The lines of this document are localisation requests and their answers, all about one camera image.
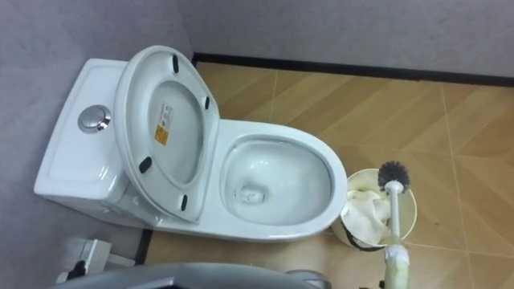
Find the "white toilet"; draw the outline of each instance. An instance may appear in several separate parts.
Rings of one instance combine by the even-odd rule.
[[[266,242],[330,226],[346,174],[306,132],[221,120],[190,61],[155,46],[86,62],[34,190],[106,222]]]

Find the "toilet tank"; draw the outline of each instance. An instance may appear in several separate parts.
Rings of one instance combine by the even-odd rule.
[[[125,64],[102,59],[84,64],[55,124],[34,187],[41,197],[97,218],[104,215],[108,222],[128,220],[108,216],[115,214],[111,204],[129,185],[109,119]]]

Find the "white trash bin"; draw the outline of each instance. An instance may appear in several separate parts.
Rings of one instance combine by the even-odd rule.
[[[351,175],[348,178],[348,191],[353,189],[379,192],[378,169],[363,169]],[[400,235],[404,239],[414,228],[416,218],[418,217],[418,206],[410,189],[405,194],[398,196],[398,208],[400,212]],[[332,224],[332,230],[344,244],[355,247],[358,250],[373,252],[383,249],[387,245],[387,240],[382,240],[378,245],[372,245],[355,238],[352,232],[345,227],[342,216]]]

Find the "beige floor tile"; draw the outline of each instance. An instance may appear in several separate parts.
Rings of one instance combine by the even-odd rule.
[[[270,121],[275,70],[216,63],[199,63],[197,69],[222,118]]]
[[[409,252],[412,288],[471,287],[465,252],[424,246],[409,246]],[[254,266],[281,272],[316,270],[328,277],[334,289],[377,288],[386,269],[383,251],[360,252],[328,234],[297,242],[259,244],[254,254]]]
[[[514,168],[456,157],[455,169],[469,250],[514,256]]]
[[[514,88],[446,83],[443,90],[454,153],[514,161]]]
[[[471,288],[466,252],[424,246],[408,246],[408,250],[411,288]]]
[[[214,262],[250,265],[253,244],[154,231],[146,264]]]
[[[379,168],[385,161],[403,163],[418,203],[418,220],[407,242],[465,249],[463,224],[451,157],[351,145],[333,147],[348,175],[360,169]]]
[[[514,258],[470,254],[475,289],[514,288]]]
[[[330,143],[449,153],[444,113],[437,83],[279,71],[272,121]]]

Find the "flush button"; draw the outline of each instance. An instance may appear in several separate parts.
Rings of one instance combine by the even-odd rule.
[[[92,105],[84,109],[79,116],[79,128],[85,133],[104,130],[111,121],[111,112],[103,105]]]

